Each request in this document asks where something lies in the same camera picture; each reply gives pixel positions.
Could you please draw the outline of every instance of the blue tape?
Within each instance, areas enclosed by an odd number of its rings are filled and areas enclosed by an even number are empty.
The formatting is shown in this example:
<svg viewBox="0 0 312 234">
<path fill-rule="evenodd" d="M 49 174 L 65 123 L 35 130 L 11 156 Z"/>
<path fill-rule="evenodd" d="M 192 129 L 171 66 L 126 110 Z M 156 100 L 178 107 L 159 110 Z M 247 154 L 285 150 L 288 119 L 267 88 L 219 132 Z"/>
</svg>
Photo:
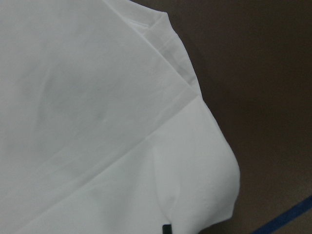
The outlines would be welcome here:
<svg viewBox="0 0 312 234">
<path fill-rule="evenodd" d="M 312 208 L 312 196 L 298 203 L 288 211 L 282 213 L 280 216 L 276 217 L 272 221 L 268 222 L 261 228 L 254 231 L 252 234 L 269 234 L 277 229 L 283 227 L 290 221 L 294 220 L 298 216 L 302 215 L 304 212 Z"/>
</svg>

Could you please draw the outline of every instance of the white cloth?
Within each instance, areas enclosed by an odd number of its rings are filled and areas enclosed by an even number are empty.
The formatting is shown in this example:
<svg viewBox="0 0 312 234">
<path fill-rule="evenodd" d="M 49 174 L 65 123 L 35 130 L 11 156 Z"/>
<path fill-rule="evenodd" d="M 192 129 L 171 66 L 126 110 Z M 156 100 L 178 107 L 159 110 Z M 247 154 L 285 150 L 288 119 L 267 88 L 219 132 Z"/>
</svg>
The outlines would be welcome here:
<svg viewBox="0 0 312 234">
<path fill-rule="evenodd" d="M 195 234 L 232 215 L 235 157 L 166 13 L 0 6 L 0 233 Z"/>
</svg>

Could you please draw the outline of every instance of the folded cloth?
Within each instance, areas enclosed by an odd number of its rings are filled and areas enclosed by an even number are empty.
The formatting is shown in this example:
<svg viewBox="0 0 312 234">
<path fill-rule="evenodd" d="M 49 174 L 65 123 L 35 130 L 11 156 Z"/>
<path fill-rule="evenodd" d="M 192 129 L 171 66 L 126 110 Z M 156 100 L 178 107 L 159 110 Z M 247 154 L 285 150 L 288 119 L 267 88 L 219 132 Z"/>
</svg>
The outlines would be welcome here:
<svg viewBox="0 0 312 234">
<path fill-rule="evenodd" d="M 235 157 L 166 13 L 4 0 L 0 233 L 195 234 L 229 218 Z"/>
</svg>

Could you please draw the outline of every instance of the brown floor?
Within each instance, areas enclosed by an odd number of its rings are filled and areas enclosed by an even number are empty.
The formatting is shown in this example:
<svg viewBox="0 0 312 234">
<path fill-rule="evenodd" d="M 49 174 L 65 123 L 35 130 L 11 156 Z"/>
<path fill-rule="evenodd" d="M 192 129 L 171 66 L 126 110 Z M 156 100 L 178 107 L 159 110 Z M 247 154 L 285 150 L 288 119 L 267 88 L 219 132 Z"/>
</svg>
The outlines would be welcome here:
<svg viewBox="0 0 312 234">
<path fill-rule="evenodd" d="M 135 2 L 168 12 L 241 169 L 233 218 L 201 234 L 250 233 L 311 195 L 312 1 Z M 312 211 L 276 233 L 311 234 Z"/>
</svg>

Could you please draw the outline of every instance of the blue stripe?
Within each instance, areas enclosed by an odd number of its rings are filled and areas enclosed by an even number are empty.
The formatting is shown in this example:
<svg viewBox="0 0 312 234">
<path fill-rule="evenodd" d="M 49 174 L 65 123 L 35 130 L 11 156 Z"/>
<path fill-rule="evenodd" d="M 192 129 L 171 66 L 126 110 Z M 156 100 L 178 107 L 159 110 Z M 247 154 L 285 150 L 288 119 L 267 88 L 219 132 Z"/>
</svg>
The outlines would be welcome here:
<svg viewBox="0 0 312 234">
<path fill-rule="evenodd" d="M 252 234 L 268 234 L 276 231 L 277 229 L 283 227 L 290 221 L 294 220 L 298 216 L 302 215 L 304 212 L 312 208 L 312 196 L 298 203 L 290 210 L 282 213 L 280 216 L 276 217 L 269 223 L 265 224 L 261 228 L 254 231 Z"/>
</svg>

